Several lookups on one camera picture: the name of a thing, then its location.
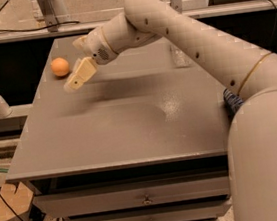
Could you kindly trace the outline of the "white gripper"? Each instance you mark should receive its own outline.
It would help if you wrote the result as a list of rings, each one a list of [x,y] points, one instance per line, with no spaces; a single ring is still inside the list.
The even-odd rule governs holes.
[[[98,64],[103,65],[116,59],[118,54],[108,45],[101,27],[95,28],[88,35],[74,40],[76,49],[85,51],[91,57],[78,58],[75,66],[64,84],[64,90],[72,93],[77,91],[97,72]]]

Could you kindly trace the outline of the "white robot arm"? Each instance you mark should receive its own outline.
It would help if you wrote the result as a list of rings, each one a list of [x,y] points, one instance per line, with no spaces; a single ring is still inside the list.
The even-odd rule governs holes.
[[[165,37],[225,87],[234,117],[229,179],[235,221],[277,221],[277,54],[178,13],[164,0],[125,0],[121,14],[77,39],[84,59],[64,86],[80,88],[128,48]]]

